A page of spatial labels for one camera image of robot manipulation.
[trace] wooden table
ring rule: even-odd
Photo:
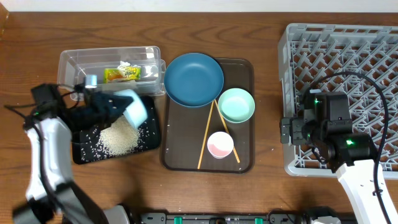
[[[0,41],[0,105],[31,103],[32,87],[57,81],[60,53],[68,49],[156,45],[167,64],[187,52],[245,58],[254,66],[256,89],[252,171],[173,172],[153,150],[73,165],[76,183],[103,208],[126,202],[139,211],[267,213],[327,205],[352,212],[336,179],[291,177],[283,167],[277,43],[293,22],[398,26],[398,14],[12,12]],[[164,97],[156,102],[163,120]],[[25,202],[30,144],[22,120],[3,108],[0,112],[0,223],[10,223],[12,207]],[[398,207],[398,181],[387,184]]]

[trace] food package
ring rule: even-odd
[[[120,62],[117,68],[105,68],[104,82],[125,82],[130,80],[138,80],[141,77],[141,66],[131,65],[128,62]]]

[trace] pink bowl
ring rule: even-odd
[[[213,133],[207,140],[207,149],[216,159],[222,159],[228,156],[234,149],[232,137],[222,131]]]

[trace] green light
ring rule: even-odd
[[[354,144],[354,142],[351,141],[351,140],[347,140],[346,142],[347,142],[347,145],[352,145],[352,144]]]

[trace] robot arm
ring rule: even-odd
[[[317,159],[327,163],[331,171],[336,173],[358,223],[386,223],[373,182],[377,149],[368,134],[353,133],[346,94],[313,92],[303,105],[303,116],[282,119],[282,143],[312,147]],[[390,221],[398,223],[398,214],[379,166],[378,182],[382,201]]]
[[[118,205],[102,211],[73,181],[70,142],[79,132],[98,125],[107,128],[133,102],[130,96],[91,92],[82,85],[85,106],[67,108],[57,85],[32,89],[37,107],[25,117],[24,129],[32,145],[32,172],[26,192],[28,203],[13,211],[14,223],[45,223],[62,212],[72,223],[129,223],[129,214]]]

